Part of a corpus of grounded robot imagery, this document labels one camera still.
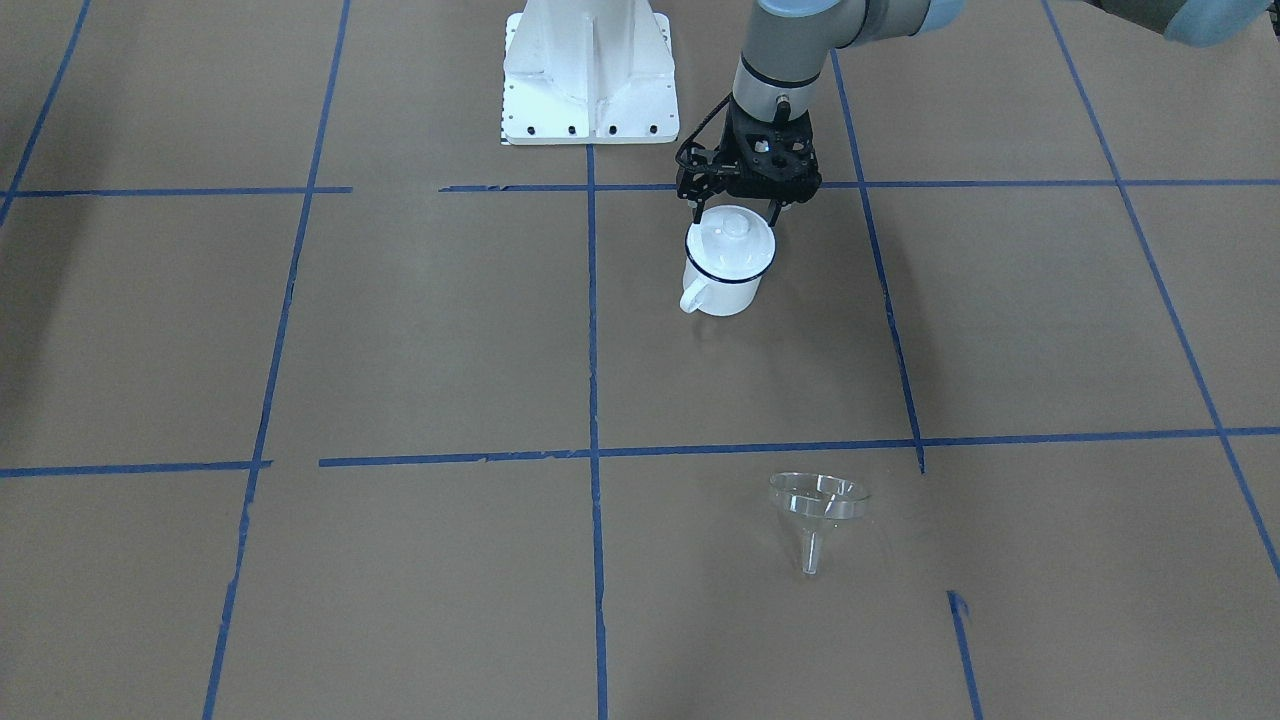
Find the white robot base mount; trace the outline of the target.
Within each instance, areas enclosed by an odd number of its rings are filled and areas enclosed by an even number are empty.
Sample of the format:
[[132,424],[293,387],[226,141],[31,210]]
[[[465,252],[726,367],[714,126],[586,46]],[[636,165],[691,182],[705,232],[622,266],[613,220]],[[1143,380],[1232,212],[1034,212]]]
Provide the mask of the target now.
[[669,143],[680,133],[669,18],[648,1],[527,1],[504,24],[500,141]]

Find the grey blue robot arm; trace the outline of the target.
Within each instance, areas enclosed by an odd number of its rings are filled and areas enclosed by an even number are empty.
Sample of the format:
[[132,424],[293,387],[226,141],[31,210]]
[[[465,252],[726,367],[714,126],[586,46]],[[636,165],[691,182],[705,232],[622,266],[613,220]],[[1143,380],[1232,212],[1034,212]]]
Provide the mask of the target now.
[[712,110],[724,118],[709,149],[691,132],[675,154],[676,192],[699,222],[709,199],[764,200],[768,224],[810,201],[822,177],[813,141],[814,83],[838,49],[942,29],[961,1],[758,1],[733,86]]

